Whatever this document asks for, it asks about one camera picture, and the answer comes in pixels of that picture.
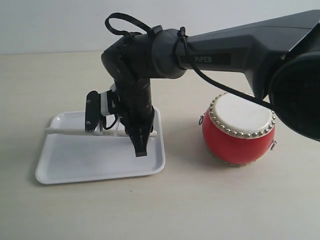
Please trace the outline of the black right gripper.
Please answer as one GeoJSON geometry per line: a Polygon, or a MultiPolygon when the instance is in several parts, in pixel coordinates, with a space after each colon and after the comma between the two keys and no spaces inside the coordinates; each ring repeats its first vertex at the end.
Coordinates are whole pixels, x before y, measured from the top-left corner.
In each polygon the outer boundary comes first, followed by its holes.
{"type": "Polygon", "coordinates": [[[115,80],[116,92],[122,109],[122,124],[133,144],[135,156],[147,156],[147,146],[154,124],[151,80],[115,80]]]}

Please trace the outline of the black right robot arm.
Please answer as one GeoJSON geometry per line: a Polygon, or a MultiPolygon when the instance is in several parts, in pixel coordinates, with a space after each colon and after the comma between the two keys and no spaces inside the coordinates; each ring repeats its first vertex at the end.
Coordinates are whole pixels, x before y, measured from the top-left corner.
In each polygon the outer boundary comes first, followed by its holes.
{"type": "Polygon", "coordinates": [[[125,14],[141,32],[104,24],[119,40],[101,55],[116,88],[115,113],[134,146],[147,155],[155,111],[151,79],[177,79],[188,69],[207,83],[276,113],[296,133],[320,139],[320,12],[317,9],[188,36],[186,29],[150,27],[125,14]]]}

